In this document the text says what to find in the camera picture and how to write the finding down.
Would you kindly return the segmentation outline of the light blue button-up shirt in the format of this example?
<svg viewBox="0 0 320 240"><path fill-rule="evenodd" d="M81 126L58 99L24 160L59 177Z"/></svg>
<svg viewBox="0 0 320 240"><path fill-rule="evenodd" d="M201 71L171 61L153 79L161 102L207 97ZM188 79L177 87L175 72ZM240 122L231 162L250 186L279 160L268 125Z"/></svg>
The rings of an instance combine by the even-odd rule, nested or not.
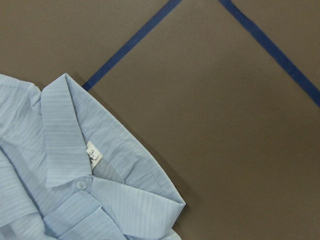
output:
<svg viewBox="0 0 320 240"><path fill-rule="evenodd" d="M0 77L3 240L177 240L185 201L154 157L63 74Z"/></svg>

